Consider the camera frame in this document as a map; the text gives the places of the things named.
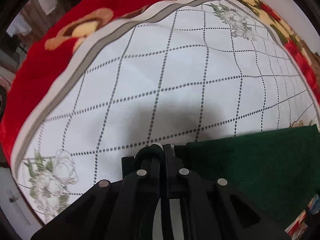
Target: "green cloth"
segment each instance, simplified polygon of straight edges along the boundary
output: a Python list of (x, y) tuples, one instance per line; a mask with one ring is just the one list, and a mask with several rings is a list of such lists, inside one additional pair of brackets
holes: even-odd
[(317, 126), (266, 131), (175, 146), (186, 168), (202, 178), (225, 178), (283, 229), (320, 186)]

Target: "folded green cloth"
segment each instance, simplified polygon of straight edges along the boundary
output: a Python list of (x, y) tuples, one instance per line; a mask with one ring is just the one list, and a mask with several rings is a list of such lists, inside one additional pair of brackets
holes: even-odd
[(284, 229), (320, 188), (316, 125), (187, 143), (175, 154), (204, 179), (227, 179)]

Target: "grid pattern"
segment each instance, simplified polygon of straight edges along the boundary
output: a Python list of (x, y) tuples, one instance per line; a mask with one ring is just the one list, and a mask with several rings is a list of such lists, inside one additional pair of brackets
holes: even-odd
[(247, 22), (256, 41), (233, 37), (231, 25), (204, 5), (136, 26), (97, 55), (44, 120), (26, 159), (33, 149), (45, 159), (68, 151), (79, 177), (68, 185), (75, 201), (100, 179), (121, 179), (121, 157), (153, 142), (185, 144), (300, 120), (319, 126), (287, 53), (260, 22)]

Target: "silver screw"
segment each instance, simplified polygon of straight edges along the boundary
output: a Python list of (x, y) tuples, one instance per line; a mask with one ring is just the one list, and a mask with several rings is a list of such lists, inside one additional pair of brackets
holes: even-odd
[(106, 179), (99, 181), (99, 187), (107, 187), (108, 185), (109, 185), (109, 181), (107, 181)]
[(218, 184), (219, 184), (220, 186), (225, 186), (225, 185), (228, 184), (228, 182), (227, 182), (226, 179), (218, 179), (217, 182), (218, 182)]
[(146, 170), (138, 170), (137, 171), (137, 175), (138, 176), (144, 176), (144, 175), (146, 175), (147, 174), (147, 171)]
[(181, 175), (188, 175), (188, 174), (189, 174), (189, 170), (186, 169), (186, 168), (183, 168), (183, 169), (180, 169), (180, 170), (179, 170), (179, 173), (180, 173)]

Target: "floral print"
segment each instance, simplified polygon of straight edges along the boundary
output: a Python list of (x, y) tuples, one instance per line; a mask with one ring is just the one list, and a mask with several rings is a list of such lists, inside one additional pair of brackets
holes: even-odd
[(67, 185), (76, 184), (78, 176), (71, 155), (66, 151), (58, 150), (55, 156), (45, 161), (35, 150), (34, 159), (34, 162), (30, 159), (24, 162), (32, 184), (29, 195), (47, 223), (69, 206)]
[(256, 41), (256, 35), (253, 34), (252, 28), (248, 26), (247, 18), (248, 16), (233, 8), (229, 8), (219, 2), (219, 5), (214, 5), (213, 3), (206, 4), (212, 7), (214, 10), (214, 15), (219, 17), (223, 23), (230, 25), (234, 31), (231, 34), (233, 37), (242, 37), (248, 41)]

